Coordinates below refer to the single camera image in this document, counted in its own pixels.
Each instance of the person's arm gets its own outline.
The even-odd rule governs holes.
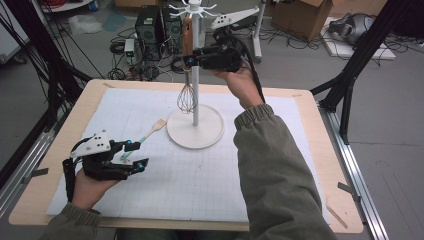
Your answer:
[[[100,213],[92,208],[117,182],[97,181],[80,170],[76,175],[72,203],[66,204],[49,222],[40,240],[96,239]]]
[[[250,71],[214,74],[246,109],[235,119],[234,143],[251,239],[336,239],[302,154],[284,121],[262,102]]]

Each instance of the human hand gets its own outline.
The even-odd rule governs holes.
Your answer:
[[[240,100],[240,105],[244,109],[264,103],[259,96],[250,69],[244,64],[237,72],[212,70],[212,73],[214,76],[222,78],[227,82],[228,88]]]
[[[103,195],[111,187],[116,185],[118,180],[98,181],[85,175],[84,170],[78,171],[75,177],[75,189],[72,204],[76,207],[89,210],[100,201]]]

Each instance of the vertical pole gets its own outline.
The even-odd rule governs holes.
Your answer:
[[[199,48],[199,15],[193,14],[193,49]],[[199,66],[191,68],[191,80],[193,84],[194,97],[197,101],[193,111],[193,126],[199,125]]]
[[[259,5],[258,20],[256,21],[255,35],[253,36],[254,38],[259,37],[259,32],[261,31],[262,19],[264,17],[264,12],[265,12],[265,5],[266,5],[266,1],[261,0],[261,3]]]

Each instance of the white stand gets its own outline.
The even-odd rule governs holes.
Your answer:
[[[203,13],[216,16],[205,11],[205,9],[216,7],[216,4],[206,8],[200,6],[202,3],[201,0],[190,0],[189,4],[184,0],[182,0],[182,2],[186,7],[170,7],[177,10],[184,10],[179,14],[175,14],[176,16],[189,13],[189,17],[192,18],[193,24],[193,48],[196,49],[199,48],[199,17],[203,18]],[[221,139],[224,133],[224,123],[221,115],[216,110],[206,105],[200,105],[198,66],[193,66],[191,68],[191,79],[194,96],[195,99],[197,99],[197,105],[193,111],[193,121],[191,123],[190,114],[182,113],[180,109],[177,109],[169,117],[167,129],[172,140],[183,147],[192,149],[206,148],[212,146]]]
[[[256,28],[252,32],[253,49],[255,51],[255,58],[258,62],[262,61],[261,44],[259,43],[259,32],[261,31],[262,19],[265,12],[266,0],[261,0],[259,7],[258,20],[256,22]]]
[[[193,126],[192,117],[180,109],[175,110],[168,119],[168,134],[174,142],[190,149],[202,149],[217,143],[224,134],[224,120],[210,106],[200,108],[199,125]]]

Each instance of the gray floor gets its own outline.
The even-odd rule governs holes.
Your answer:
[[[114,31],[75,36],[79,46],[105,74],[111,68],[109,40],[117,32],[131,27],[134,20],[122,18],[110,9],[95,13],[71,11],[62,17],[80,13],[92,14],[102,23],[108,19],[117,23]],[[256,67],[263,87],[312,89],[335,77],[346,64],[344,60],[330,57],[323,46],[318,50],[298,50],[288,47],[286,40],[277,37],[270,43],[261,42],[263,60]],[[68,46],[77,68],[98,76],[76,47],[70,42]],[[389,238],[420,240],[424,239],[421,120],[424,108],[420,107],[424,101],[424,55],[412,50],[395,52],[395,55],[395,61],[382,61],[380,67],[370,62],[360,75],[354,90],[349,139]],[[1,66],[0,76],[0,132],[3,136],[0,167],[3,167],[47,104],[30,64]],[[174,81],[183,81],[182,76],[173,76]],[[169,82],[170,77],[162,74],[157,81]],[[205,71],[201,72],[201,82],[222,84]],[[1,239],[37,239],[44,229],[11,226],[8,214],[9,211],[0,220]],[[113,229],[101,229],[97,239],[112,239],[113,232]],[[358,235],[338,236],[340,239],[371,239],[367,230]]]

